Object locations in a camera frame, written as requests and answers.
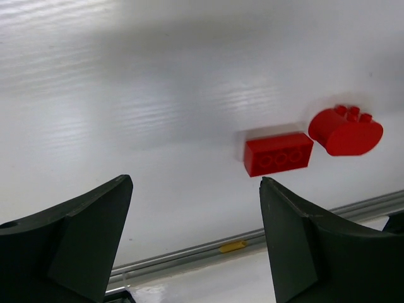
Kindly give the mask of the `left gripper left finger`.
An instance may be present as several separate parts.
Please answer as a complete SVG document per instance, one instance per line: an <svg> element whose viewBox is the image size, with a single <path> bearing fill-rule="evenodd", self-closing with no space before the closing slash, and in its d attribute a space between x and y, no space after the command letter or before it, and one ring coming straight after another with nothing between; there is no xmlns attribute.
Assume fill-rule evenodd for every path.
<svg viewBox="0 0 404 303"><path fill-rule="evenodd" d="M103 302L132 192L120 175L1 224L1 302Z"/></svg>

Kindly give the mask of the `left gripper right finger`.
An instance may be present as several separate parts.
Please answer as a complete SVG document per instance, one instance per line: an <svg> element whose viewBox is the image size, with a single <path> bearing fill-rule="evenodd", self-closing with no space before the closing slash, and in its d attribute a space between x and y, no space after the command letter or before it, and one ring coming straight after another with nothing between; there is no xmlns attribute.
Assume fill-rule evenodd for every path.
<svg viewBox="0 0 404 303"><path fill-rule="evenodd" d="M259 197L277 302L403 301L403 234L346 220L269 177Z"/></svg>

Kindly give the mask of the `red long lego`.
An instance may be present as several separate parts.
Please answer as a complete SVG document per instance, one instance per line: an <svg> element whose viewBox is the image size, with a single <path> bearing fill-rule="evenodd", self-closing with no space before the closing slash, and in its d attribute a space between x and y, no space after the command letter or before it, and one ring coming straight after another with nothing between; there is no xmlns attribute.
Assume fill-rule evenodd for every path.
<svg viewBox="0 0 404 303"><path fill-rule="evenodd" d="M249 140L244 145L244 166L250 177L306 168L313 145L304 133Z"/></svg>

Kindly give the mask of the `red arch lego brick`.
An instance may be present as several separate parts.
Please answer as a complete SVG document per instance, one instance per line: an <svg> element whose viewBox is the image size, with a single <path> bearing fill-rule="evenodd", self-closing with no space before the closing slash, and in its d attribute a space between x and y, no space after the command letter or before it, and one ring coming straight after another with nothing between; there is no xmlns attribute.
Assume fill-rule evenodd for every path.
<svg viewBox="0 0 404 303"><path fill-rule="evenodd" d="M308 133L329 155L342 157L371 151L380 142L384 129L359 107L337 105L314 116Z"/></svg>

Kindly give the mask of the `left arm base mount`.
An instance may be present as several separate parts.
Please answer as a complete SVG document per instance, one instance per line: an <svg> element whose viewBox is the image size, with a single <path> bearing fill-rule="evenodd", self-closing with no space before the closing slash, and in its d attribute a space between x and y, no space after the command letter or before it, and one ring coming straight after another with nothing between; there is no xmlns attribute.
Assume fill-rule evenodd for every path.
<svg viewBox="0 0 404 303"><path fill-rule="evenodd" d="M136 303L131 293L127 290L122 290L114 294L109 294L104 297L104 303Z"/></svg>

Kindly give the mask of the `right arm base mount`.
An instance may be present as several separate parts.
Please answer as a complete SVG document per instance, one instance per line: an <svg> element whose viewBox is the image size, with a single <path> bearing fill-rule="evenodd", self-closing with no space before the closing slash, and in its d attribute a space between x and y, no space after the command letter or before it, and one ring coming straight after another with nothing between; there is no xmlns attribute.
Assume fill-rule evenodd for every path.
<svg viewBox="0 0 404 303"><path fill-rule="evenodd" d="M391 234L404 234L404 212L394 213L383 228L383 232Z"/></svg>

